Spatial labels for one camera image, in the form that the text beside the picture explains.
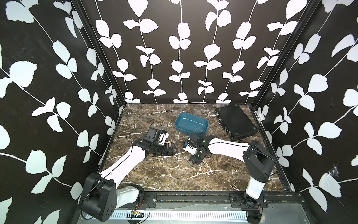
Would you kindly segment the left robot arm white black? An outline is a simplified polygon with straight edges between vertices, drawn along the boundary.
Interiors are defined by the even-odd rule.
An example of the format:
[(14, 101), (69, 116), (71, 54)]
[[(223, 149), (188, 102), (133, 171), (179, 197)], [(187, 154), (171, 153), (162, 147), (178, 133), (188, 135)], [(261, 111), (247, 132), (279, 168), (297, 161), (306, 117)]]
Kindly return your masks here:
[(153, 156), (172, 156), (178, 152), (175, 144), (150, 143), (139, 140), (133, 143), (127, 153), (116, 163), (100, 174), (91, 173), (87, 176), (80, 198), (79, 210), (83, 219), (84, 214), (90, 215), (101, 222), (107, 221), (115, 209), (142, 199), (142, 188), (129, 185), (117, 189), (122, 180), (141, 163), (149, 154)]

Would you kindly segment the steel nail pile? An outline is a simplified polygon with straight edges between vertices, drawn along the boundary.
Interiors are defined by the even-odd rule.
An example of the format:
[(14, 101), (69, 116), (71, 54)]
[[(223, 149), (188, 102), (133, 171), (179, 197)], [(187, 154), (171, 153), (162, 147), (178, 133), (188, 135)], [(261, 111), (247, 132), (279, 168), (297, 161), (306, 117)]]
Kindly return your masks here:
[(185, 157), (183, 159), (183, 163), (184, 165), (189, 168), (189, 169), (198, 169), (201, 170), (201, 165), (196, 164), (195, 162), (193, 162), (189, 157)]

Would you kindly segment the teal plastic storage box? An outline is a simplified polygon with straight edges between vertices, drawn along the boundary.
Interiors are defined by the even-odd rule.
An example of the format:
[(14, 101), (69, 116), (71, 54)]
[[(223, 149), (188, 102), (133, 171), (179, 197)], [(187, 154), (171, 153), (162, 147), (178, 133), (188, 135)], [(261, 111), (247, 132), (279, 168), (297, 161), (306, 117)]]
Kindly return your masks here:
[(207, 119), (189, 113), (181, 113), (175, 121), (175, 127), (178, 132), (188, 136), (194, 133), (199, 137), (206, 135), (209, 124)]

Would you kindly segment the black front rail base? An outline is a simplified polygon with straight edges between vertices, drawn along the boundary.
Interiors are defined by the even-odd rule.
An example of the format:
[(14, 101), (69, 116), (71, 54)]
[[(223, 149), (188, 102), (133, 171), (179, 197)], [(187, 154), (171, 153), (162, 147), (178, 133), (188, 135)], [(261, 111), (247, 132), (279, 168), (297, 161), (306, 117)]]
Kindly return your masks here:
[(124, 193), (110, 194), (103, 199), (99, 193), (91, 193), (80, 206), (84, 212), (89, 212), (91, 207), (108, 213), (116, 208), (134, 209), (140, 205), (159, 208), (160, 203), (224, 203), (231, 208), (257, 211), (268, 208), (269, 204), (304, 203), (304, 200), (298, 193), (285, 191), (264, 191), (259, 199), (249, 198), (244, 191), (142, 191), (135, 199), (125, 199)]

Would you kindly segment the black carrying case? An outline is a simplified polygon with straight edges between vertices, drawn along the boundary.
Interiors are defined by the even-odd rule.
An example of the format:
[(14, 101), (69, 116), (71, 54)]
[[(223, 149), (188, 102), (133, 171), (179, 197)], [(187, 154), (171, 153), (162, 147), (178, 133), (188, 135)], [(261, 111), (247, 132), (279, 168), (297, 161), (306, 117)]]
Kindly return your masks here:
[(258, 128), (238, 105), (228, 105), (215, 109), (218, 123), (232, 141), (250, 137)]

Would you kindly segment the white perforated strip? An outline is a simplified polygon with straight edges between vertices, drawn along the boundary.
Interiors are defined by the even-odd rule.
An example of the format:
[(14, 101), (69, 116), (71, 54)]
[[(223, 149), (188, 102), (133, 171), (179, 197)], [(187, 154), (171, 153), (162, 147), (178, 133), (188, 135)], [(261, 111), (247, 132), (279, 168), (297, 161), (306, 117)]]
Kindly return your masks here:
[[(148, 215), (149, 211), (140, 211)], [(116, 211), (110, 220), (129, 220), (131, 211)], [(151, 211), (147, 220), (175, 221), (247, 221), (245, 211)]]

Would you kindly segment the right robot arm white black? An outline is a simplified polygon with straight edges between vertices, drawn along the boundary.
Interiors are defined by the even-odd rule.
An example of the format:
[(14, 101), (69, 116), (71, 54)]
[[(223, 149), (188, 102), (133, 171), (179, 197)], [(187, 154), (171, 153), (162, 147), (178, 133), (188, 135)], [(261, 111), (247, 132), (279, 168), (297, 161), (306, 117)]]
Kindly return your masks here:
[(254, 200), (261, 196), (275, 166), (271, 153), (258, 141), (230, 142), (212, 136), (200, 138), (192, 134), (185, 143), (184, 150), (192, 155), (191, 161), (197, 165), (207, 154), (224, 155), (243, 161), (250, 174), (246, 196)]

